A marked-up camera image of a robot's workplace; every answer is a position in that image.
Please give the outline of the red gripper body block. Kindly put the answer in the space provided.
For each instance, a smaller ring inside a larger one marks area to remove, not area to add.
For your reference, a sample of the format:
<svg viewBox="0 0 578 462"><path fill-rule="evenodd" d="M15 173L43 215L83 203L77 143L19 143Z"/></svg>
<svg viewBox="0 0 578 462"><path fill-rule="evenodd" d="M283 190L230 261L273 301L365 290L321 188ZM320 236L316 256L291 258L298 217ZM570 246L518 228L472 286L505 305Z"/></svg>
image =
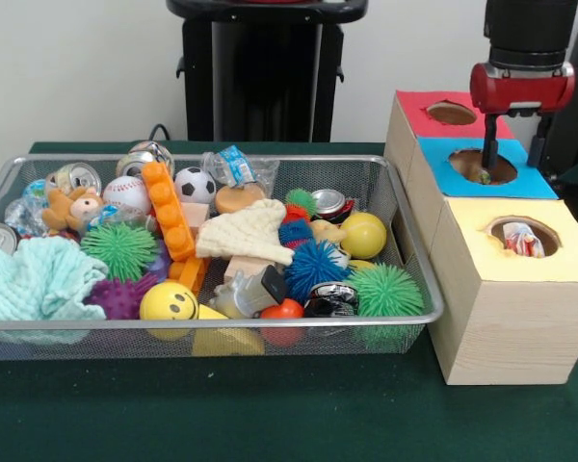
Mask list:
<svg viewBox="0 0 578 462"><path fill-rule="evenodd" d="M475 64L470 75L474 107L484 115L513 111L557 112L568 104L575 89L575 71L565 62L554 70L521 71Z"/></svg>

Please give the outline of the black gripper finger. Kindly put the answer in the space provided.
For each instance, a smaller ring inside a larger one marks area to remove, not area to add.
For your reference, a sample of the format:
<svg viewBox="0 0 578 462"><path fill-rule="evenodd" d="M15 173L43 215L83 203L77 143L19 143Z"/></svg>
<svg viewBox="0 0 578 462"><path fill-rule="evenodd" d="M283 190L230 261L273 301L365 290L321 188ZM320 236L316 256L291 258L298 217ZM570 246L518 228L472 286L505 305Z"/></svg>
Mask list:
<svg viewBox="0 0 578 462"><path fill-rule="evenodd" d="M528 153L527 165L529 167L539 167L551 124L551 113L544 113L540 116L537 131L532 137Z"/></svg>
<svg viewBox="0 0 578 462"><path fill-rule="evenodd" d="M482 167L495 168L498 156L497 114L485 114L485 138L482 150Z"/></svg>

